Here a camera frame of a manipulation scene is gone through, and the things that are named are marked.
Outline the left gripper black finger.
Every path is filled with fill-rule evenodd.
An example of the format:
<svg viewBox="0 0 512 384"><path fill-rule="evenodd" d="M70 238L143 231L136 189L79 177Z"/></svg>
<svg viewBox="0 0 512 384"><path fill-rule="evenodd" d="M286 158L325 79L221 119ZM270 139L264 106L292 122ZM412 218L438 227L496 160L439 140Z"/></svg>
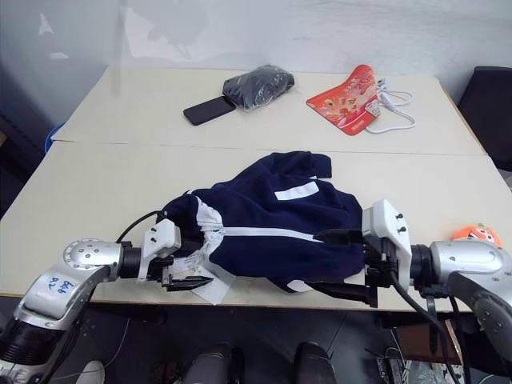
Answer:
<svg viewBox="0 0 512 384"><path fill-rule="evenodd" d="M195 241L190 239L184 239L181 247L178 250L179 257L189 257L195 251L200 250L203 246L203 241Z"/></svg>
<svg viewBox="0 0 512 384"><path fill-rule="evenodd" d="M167 290L169 292L194 290L205 286L212 281L212 278L206 276L187 276L186 278L182 279L171 279L167 284Z"/></svg>

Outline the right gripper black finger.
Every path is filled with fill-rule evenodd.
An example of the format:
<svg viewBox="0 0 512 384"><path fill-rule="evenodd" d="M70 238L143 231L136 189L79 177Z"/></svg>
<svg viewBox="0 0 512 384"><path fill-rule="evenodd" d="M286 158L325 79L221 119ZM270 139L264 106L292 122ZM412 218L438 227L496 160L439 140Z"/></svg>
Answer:
<svg viewBox="0 0 512 384"><path fill-rule="evenodd" d="M315 235L315 239L320 242L335 245L352 245L363 244L364 237L360 230L348 229L329 229L319 232Z"/></svg>
<svg viewBox="0 0 512 384"><path fill-rule="evenodd" d="M310 288L332 298L363 302L371 308L378 307L378 288L344 282L307 282Z"/></svg>

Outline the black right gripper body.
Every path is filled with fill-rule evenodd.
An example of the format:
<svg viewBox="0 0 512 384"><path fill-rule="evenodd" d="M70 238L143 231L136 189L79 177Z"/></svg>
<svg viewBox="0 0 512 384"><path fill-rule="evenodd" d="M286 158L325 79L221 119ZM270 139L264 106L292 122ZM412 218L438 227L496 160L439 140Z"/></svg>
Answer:
<svg viewBox="0 0 512 384"><path fill-rule="evenodd" d="M388 238L362 235L365 284L389 288L392 274L397 274L396 246Z"/></svg>

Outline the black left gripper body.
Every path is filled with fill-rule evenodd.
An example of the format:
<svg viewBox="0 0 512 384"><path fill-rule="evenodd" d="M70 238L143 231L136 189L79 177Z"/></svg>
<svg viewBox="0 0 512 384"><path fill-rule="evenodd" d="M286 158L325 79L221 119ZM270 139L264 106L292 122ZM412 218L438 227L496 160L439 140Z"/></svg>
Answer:
<svg viewBox="0 0 512 384"><path fill-rule="evenodd" d="M167 290L174 290L173 277L170 268L174 257L154 258L149 264L149 280L159 282Z"/></svg>

